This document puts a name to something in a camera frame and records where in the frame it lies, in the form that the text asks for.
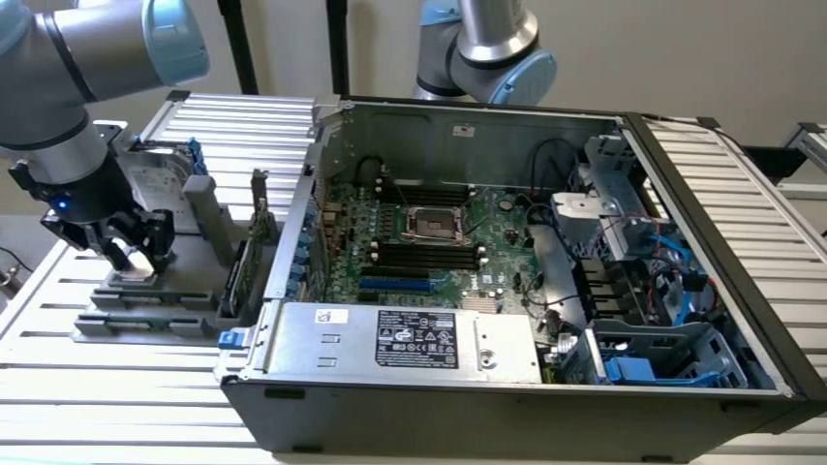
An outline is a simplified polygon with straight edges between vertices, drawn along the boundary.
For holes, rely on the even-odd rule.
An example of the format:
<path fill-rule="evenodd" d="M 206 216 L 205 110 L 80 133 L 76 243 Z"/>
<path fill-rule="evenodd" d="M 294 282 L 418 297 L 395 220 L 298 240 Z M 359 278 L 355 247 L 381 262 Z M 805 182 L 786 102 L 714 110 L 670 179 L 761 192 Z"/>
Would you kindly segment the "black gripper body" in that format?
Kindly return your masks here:
<path fill-rule="evenodd" d="M 50 205 L 40 225 L 87 225 L 118 219 L 128 225 L 142 222 L 144 209 L 134 198 L 132 186 L 114 155 L 80 179 L 63 184 L 35 182 L 35 199 Z"/>

